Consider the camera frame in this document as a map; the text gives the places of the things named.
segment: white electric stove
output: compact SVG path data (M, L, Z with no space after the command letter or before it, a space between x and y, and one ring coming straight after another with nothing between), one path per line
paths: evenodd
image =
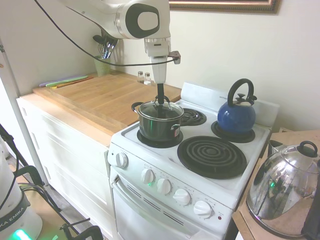
M247 143L228 143L241 152L245 161L243 173L227 179L204 177L185 167L178 149L182 144L180 151L183 150L183 141L193 137L218 138L211 127L227 95L227 92L185 83L181 100L176 104L200 112L206 121L182 126L183 140L176 146L156 148L142 143L137 137L139 123L112 136L108 162L119 239L224 239L232 213L279 110L276 104L256 101L254 139Z

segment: oven door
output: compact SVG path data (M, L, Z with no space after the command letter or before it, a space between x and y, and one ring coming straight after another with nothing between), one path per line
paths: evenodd
M120 240L221 240L134 187L119 175L110 182Z

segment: picture frame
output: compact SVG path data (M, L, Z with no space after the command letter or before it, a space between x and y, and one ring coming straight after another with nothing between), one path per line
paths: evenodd
M173 11L276 14L281 0L169 0Z

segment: oven door handle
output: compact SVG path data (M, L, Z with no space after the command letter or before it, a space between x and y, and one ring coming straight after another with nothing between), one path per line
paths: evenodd
M163 223L162 221L158 220L157 218L149 215L149 213L144 210L142 207L139 206L139 204L132 199L130 196L128 196L124 191L121 190L121 188L118 186L118 184L116 182L111 182L111 187L119 194L119 196L122 198L123 201L125 201L126 204L128 204L137 214L139 214L141 217L143 217L144 219L148 220L148 221L152 221L154 223L156 223L159 226L162 226L164 229L172 232L175 235L178 235L184 239L191 239L192 236L180 232L178 230L176 230L175 228L173 228L170 225L167 225L165 223Z

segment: control panel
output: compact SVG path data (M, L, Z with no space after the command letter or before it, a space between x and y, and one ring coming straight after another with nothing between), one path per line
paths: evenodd
M130 152L111 144L108 162L136 188L155 200L217 232L225 232L233 211L192 186L180 181Z

